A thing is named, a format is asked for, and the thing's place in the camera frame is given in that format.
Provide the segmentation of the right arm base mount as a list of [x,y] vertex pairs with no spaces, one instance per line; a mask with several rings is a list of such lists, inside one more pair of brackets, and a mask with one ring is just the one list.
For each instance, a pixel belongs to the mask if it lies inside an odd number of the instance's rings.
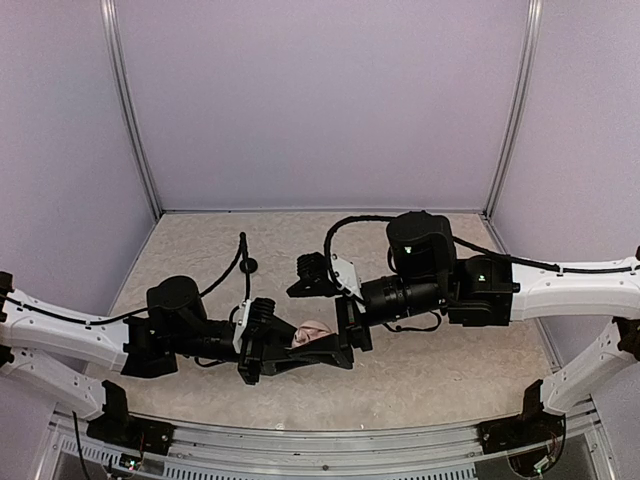
[[558,440],[565,433],[565,420],[565,416],[546,413],[529,420],[514,415],[481,422],[477,433],[482,451],[488,455]]

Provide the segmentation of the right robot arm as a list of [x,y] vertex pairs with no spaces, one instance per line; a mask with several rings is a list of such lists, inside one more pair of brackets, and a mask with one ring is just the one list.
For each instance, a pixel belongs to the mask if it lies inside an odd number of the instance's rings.
[[[362,282],[354,265],[332,251],[338,230],[382,222],[391,275]],[[291,298],[335,297],[353,346],[367,350],[369,329],[424,313],[463,327],[507,326],[556,316],[607,316],[609,324],[559,372],[534,382],[511,426],[535,442],[579,400],[639,361],[639,260],[554,264],[487,250],[453,235],[449,220],[426,211],[396,217],[358,215],[326,233],[322,252],[297,260]]]

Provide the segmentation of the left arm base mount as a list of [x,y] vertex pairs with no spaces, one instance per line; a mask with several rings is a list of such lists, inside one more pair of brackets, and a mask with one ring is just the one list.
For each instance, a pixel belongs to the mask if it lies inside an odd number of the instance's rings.
[[95,419],[88,423],[87,435],[104,443],[166,456],[173,441],[175,426],[171,423],[131,417],[126,423]]

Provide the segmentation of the pink round case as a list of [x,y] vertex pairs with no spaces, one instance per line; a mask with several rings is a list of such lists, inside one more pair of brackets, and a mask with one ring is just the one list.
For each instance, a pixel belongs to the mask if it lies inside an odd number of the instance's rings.
[[315,340],[332,335],[334,331],[325,323],[309,320],[302,323],[294,333],[292,348],[298,348]]

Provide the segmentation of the black earbud charging case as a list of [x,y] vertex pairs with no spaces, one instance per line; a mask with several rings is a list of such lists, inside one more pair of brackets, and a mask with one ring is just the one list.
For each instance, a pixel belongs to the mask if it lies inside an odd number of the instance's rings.
[[258,270],[258,262],[254,258],[247,258],[239,262],[239,269],[243,274],[252,275]]

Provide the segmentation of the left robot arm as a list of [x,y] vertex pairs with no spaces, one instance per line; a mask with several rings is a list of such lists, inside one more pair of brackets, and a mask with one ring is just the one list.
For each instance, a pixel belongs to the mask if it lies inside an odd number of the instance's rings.
[[238,318],[211,320],[196,282],[179,275],[148,290],[145,307],[100,318],[41,303],[1,275],[1,367],[15,372],[37,354],[63,355],[122,376],[155,379],[178,370],[178,357],[206,368],[232,363],[247,385],[263,376],[325,363],[334,332],[321,322],[295,327],[268,298],[247,299]]

